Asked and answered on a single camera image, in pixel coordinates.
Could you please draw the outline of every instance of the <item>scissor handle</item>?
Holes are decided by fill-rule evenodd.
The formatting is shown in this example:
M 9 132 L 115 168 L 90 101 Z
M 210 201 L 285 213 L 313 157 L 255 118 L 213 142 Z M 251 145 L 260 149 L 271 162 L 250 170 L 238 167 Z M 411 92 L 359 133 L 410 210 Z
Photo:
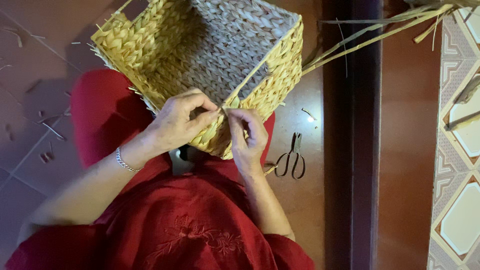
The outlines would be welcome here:
M 287 156 L 287 164 L 285 165 L 285 171 L 283 172 L 283 174 L 278 174 L 278 172 L 277 172 L 276 170 L 277 170 L 277 168 L 278 168 L 278 165 L 280 164 L 280 160 L 282 160 L 282 158 L 283 158 L 285 155 Z M 281 156 L 278 158 L 278 160 L 276 161 L 277 167 L 275 167 L 275 175 L 276 175 L 277 177 L 284 177 L 285 175 L 287 175 L 287 172 L 288 172 L 288 162 L 289 162 L 289 161 L 290 161 L 290 153 L 285 153 L 285 154 L 281 155 Z
M 292 177 L 293 177 L 293 179 L 298 180 L 298 179 L 302 178 L 303 175 L 305 174 L 305 159 L 299 153 L 296 153 L 296 154 L 297 154 L 297 158 L 295 159 L 295 163 L 293 164 Z M 301 175 L 299 177 L 295 177 L 295 170 L 297 168 L 297 163 L 299 162 L 300 157 L 301 157 L 301 160 L 303 161 L 303 169 L 302 169 Z

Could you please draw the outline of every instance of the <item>hand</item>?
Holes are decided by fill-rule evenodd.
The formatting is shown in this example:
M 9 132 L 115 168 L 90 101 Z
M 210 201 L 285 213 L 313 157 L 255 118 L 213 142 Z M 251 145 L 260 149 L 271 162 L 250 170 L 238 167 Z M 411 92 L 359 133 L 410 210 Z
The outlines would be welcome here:
M 262 174 L 260 157 L 268 142 L 268 133 L 256 109 L 228 109 L 228 123 L 232 134 L 233 160 L 245 178 Z M 249 135 L 245 139 L 244 130 Z
M 197 107 L 207 111 L 190 120 L 190 112 Z M 220 115 L 217 109 L 217 105 L 197 88 L 171 97 L 142 132 L 144 144 L 153 151 L 152 157 L 185 145 Z

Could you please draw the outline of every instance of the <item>woven basket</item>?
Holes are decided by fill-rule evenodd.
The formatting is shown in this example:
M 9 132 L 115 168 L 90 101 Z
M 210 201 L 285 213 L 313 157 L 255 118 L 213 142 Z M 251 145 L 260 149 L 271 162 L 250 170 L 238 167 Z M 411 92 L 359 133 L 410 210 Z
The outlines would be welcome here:
M 223 108 L 256 108 L 265 121 L 301 77 L 301 16 L 261 0 L 151 0 L 133 21 L 121 11 L 92 40 L 156 112 L 198 87 Z M 224 115 L 190 143 L 232 158 Z

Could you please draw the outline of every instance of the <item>scissors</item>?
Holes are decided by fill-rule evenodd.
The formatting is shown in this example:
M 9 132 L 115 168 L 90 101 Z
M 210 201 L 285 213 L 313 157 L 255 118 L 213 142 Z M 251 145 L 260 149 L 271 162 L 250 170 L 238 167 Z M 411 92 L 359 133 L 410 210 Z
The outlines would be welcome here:
M 276 176 L 284 177 L 285 175 L 287 175 L 290 156 L 292 154 L 297 154 L 297 157 L 295 158 L 295 163 L 293 164 L 293 168 L 292 168 L 292 177 L 293 179 L 296 179 L 296 180 L 303 177 L 303 175 L 305 174 L 305 159 L 303 158 L 303 156 L 300 155 L 300 142 L 301 142 L 301 133 L 294 133 L 292 138 L 292 149 L 290 150 L 290 152 L 281 155 L 276 162 L 276 166 L 278 166 L 278 164 L 280 163 L 280 160 L 282 160 L 284 156 L 287 156 L 287 164 L 285 165 L 285 171 L 283 172 L 283 174 L 278 174 L 277 167 L 275 167 Z M 301 175 L 299 177 L 296 177 L 294 173 L 297 168 L 297 163 L 299 162 L 299 158 L 301 158 L 303 161 L 303 170 L 301 172 Z

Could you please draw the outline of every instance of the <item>silver bracelet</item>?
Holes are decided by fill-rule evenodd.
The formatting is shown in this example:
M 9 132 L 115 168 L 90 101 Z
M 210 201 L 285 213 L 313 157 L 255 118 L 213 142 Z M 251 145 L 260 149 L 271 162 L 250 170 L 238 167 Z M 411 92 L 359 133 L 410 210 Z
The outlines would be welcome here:
M 136 170 L 136 169 L 133 169 L 132 167 L 128 166 L 127 164 L 125 164 L 123 162 L 123 160 L 121 160 L 121 157 L 120 157 L 120 147 L 117 148 L 117 162 L 120 164 L 120 166 L 126 168 L 127 170 L 129 170 L 131 172 L 138 172 L 139 170 L 143 169 L 143 167 L 141 167 L 138 170 Z

